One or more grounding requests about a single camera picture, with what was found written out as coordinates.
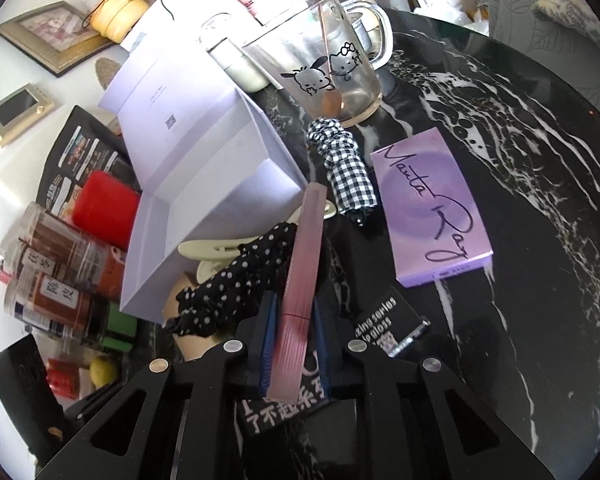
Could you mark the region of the pink long slim box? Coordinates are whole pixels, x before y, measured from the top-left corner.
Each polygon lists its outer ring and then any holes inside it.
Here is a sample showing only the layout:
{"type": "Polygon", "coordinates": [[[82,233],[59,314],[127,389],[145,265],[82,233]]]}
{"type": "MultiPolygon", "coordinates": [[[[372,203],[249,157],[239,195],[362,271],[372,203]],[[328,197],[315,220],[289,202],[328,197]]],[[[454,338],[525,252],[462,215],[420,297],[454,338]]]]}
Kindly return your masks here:
{"type": "Polygon", "coordinates": [[[320,264],[326,194],[324,185],[312,182],[303,196],[266,392],[271,401],[295,404],[298,400],[320,264]]]}

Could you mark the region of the black polka dot scrunchie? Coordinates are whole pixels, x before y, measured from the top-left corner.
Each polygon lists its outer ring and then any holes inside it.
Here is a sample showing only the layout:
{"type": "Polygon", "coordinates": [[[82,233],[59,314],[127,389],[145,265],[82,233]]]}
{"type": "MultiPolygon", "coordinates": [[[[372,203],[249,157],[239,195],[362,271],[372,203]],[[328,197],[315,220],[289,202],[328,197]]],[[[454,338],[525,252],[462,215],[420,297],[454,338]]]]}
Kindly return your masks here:
{"type": "MultiPolygon", "coordinates": [[[[207,330],[212,334],[230,332],[255,315],[263,294],[267,290],[277,292],[286,280],[296,233],[294,226],[283,228],[280,234],[269,235],[251,248],[239,248],[240,255],[228,266],[194,292],[188,291],[188,305],[180,319],[189,313],[198,314],[194,323],[203,335],[207,330]]],[[[171,333],[175,318],[170,322],[164,328],[171,333]]]]}

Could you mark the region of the black lip gloss box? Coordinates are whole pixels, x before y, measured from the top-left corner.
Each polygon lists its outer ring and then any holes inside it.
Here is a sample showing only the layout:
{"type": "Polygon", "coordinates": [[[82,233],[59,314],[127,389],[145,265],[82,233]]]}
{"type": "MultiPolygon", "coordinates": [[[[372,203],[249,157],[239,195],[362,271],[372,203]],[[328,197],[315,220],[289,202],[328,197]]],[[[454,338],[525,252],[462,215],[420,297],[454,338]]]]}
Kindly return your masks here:
{"type": "MultiPolygon", "coordinates": [[[[327,292],[318,298],[327,309],[335,303],[335,297],[327,292]]],[[[390,286],[375,302],[366,304],[351,322],[344,326],[353,328],[353,337],[369,346],[381,348],[390,358],[395,358],[410,344],[428,330],[430,322],[404,300],[398,290],[390,286]]],[[[337,365],[336,348],[341,337],[329,336],[332,346],[332,374],[337,365]]],[[[304,358],[301,385],[295,404],[260,400],[242,400],[237,408],[238,420],[248,434],[262,434],[266,430],[304,413],[311,414],[329,403],[325,398],[320,375],[318,374],[317,354],[313,320],[309,328],[306,357],[304,358]]]]}

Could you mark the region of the cream hair claw clip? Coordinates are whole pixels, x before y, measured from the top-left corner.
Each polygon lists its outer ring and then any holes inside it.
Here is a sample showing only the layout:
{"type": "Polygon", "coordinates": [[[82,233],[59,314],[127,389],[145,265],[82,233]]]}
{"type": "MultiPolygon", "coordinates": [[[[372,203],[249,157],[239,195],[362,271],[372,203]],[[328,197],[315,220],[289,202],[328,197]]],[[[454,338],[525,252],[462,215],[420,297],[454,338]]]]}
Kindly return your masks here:
{"type": "Polygon", "coordinates": [[[299,231],[299,248],[291,249],[291,266],[297,280],[315,285],[317,283],[318,266],[324,223],[337,213],[337,208],[330,200],[316,202],[311,196],[309,211],[305,214],[300,206],[284,222],[279,222],[265,234],[259,236],[236,238],[236,240],[186,240],[178,245],[178,254],[199,262],[197,280],[203,282],[217,274],[222,266],[227,266],[240,255],[242,246],[251,248],[257,242],[263,242],[269,235],[280,234],[283,228],[299,231]]]}

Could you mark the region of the black white gingham scrunchie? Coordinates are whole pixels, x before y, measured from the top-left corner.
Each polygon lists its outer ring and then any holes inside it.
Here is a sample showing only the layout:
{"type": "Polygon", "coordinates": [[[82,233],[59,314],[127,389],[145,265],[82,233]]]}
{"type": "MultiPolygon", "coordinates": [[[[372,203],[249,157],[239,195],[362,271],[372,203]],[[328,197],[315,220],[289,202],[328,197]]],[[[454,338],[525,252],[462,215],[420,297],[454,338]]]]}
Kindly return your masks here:
{"type": "Polygon", "coordinates": [[[308,140],[323,159],[338,211],[362,226],[377,198],[353,134],[339,120],[320,117],[310,123],[308,140]]]}

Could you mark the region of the purple Manta Ray box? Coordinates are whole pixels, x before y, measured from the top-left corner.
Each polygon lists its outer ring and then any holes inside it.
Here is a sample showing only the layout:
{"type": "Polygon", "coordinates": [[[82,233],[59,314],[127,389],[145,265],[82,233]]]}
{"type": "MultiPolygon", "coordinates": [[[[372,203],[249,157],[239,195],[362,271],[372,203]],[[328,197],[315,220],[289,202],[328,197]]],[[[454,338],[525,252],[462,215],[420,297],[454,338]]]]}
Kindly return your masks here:
{"type": "Polygon", "coordinates": [[[403,287],[491,263],[493,250],[474,196],[438,129],[387,145],[370,158],[403,287]]]}

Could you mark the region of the gold cardboard box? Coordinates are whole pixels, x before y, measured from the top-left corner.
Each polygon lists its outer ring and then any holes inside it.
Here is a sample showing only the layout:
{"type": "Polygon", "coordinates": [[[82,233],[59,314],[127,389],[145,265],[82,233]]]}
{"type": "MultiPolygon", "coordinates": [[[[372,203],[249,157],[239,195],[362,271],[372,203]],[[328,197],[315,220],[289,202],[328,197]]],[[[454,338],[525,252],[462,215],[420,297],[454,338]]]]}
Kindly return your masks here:
{"type": "Polygon", "coordinates": [[[193,274],[181,273],[175,280],[162,311],[164,326],[170,325],[170,319],[175,318],[171,334],[185,362],[200,359],[208,350],[228,339],[228,334],[212,334],[208,330],[201,335],[200,329],[194,323],[194,320],[199,318],[198,314],[189,313],[184,316],[184,320],[180,319],[181,312],[185,311],[188,305],[185,299],[188,291],[194,292],[197,287],[198,283],[193,274]]]}

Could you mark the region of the yellow lemon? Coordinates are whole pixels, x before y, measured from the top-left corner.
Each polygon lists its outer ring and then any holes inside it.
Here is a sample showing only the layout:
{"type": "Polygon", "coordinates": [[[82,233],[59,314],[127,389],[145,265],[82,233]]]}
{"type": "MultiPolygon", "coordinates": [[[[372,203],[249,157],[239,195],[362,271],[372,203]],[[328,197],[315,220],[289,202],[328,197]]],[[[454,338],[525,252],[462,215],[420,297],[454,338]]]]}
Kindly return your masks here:
{"type": "Polygon", "coordinates": [[[112,384],[118,379],[117,365],[113,360],[98,356],[90,363],[90,377],[96,389],[112,384]]]}

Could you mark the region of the brown label plastic jar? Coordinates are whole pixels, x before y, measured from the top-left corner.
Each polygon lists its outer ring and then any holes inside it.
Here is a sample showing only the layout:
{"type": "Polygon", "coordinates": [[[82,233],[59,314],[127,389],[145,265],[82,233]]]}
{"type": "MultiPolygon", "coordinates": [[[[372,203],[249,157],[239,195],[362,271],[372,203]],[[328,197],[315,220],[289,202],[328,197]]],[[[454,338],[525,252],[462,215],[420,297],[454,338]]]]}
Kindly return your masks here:
{"type": "Polygon", "coordinates": [[[69,226],[36,203],[30,203],[19,222],[19,238],[44,257],[64,267],[69,284],[96,292],[104,275],[104,244],[69,226]]]}

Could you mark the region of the white open gift box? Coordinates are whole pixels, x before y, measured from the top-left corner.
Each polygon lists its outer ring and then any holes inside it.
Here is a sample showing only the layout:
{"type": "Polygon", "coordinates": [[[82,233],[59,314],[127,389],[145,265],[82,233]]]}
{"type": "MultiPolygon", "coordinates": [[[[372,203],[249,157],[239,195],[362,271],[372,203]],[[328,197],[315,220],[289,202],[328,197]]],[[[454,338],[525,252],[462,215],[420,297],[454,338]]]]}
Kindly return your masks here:
{"type": "Polygon", "coordinates": [[[178,245],[260,235],[300,205],[306,178],[249,96],[203,50],[136,49],[100,105],[119,119],[140,182],[120,308],[159,323],[196,262],[178,245]]]}

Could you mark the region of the red canister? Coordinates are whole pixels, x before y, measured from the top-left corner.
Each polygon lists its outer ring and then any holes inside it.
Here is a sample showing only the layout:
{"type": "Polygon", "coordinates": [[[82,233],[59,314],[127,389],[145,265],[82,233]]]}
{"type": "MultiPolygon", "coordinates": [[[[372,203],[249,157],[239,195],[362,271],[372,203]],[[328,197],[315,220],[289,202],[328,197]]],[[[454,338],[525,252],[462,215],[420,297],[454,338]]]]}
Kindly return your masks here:
{"type": "Polygon", "coordinates": [[[95,171],[82,188],[71,220],[96,240],[127,252],[139,206],[139,192],[106,172],[95,171]]]}

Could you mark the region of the black snack bag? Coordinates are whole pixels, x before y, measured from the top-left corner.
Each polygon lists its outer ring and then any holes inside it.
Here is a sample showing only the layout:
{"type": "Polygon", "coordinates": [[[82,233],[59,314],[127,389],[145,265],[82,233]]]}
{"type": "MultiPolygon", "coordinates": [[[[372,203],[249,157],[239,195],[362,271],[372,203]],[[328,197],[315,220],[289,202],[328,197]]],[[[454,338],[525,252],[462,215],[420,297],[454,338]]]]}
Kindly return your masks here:
{"type": "Polygon", "coordinates": [[[140,190],[122,137],[76,105],[48,153],[36,203],[71,223],[76,201],[94,171],[106,172],[134,191],[140,190]]]}

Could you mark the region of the glass mug with cartoon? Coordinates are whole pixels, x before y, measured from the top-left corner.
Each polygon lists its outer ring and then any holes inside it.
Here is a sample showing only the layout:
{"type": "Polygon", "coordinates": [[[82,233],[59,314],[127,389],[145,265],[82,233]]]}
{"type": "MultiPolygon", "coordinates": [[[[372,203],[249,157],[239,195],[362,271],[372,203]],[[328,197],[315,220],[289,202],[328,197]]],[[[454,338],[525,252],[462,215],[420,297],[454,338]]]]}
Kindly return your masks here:
{"type": "Polygon", "coordinates": [[[327,75],[326,55],[316,0],[245,45],[248,58],[280,84],[313,118],[322,111],[327,90],[336,88],[342,107],[336,117],[343,127],[370,118],[379,107],[382,91],[376,72],[391,58],[393,31],[387,13],[365,0],[322,0],[332,78],[327,75]],[[370,12],[378,21],[379,44],[370,58],[358,39],[349,14],[370,12]]]}

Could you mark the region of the yellow cooking pot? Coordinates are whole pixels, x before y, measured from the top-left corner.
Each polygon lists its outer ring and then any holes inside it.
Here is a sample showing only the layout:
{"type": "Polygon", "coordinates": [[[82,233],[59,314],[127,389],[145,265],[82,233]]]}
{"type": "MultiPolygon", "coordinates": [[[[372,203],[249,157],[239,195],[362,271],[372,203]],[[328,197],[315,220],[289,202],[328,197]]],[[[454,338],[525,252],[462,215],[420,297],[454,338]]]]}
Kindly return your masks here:
{"type": "Polygon", "coordinates": [[[100,36],[121,44],[148,9],[146,0],[102,0],[87,21],[100,36]]]}

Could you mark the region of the framed picture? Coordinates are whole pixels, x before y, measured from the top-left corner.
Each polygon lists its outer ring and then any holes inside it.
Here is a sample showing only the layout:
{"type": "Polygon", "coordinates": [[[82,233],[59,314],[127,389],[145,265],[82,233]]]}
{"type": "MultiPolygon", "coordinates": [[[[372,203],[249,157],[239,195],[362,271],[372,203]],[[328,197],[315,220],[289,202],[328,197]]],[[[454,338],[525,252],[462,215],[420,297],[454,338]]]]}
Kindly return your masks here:
{"type": "Polygon", "coordinates": [[[0,37],[59,78],[114,45],[65,1],[20,14],[0,24],[0,37]]]}

